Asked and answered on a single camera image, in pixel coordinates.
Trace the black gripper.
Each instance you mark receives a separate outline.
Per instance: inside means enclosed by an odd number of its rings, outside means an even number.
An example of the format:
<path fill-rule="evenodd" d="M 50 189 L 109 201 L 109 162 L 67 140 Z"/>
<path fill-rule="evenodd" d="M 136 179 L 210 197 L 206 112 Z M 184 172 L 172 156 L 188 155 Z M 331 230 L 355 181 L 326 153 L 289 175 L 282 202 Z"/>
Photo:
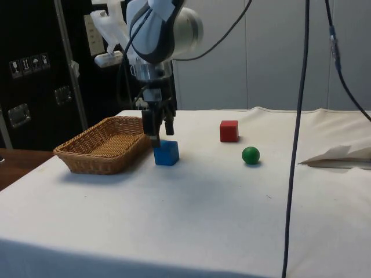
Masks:
<path fill-rule="evenodd" d="M 159 130 L 161 116 L 159 111 L 165 110 L 165 130 L 168 136 L 174 135 L 174 112 L 176 96 L 173 81 L 169 78 L 153 82 L 141 82 L 138 94 L 138 109 L 142 110 L 141 117 L 143 132 L 150 139 L 153 148 L 160 147 Z"/>

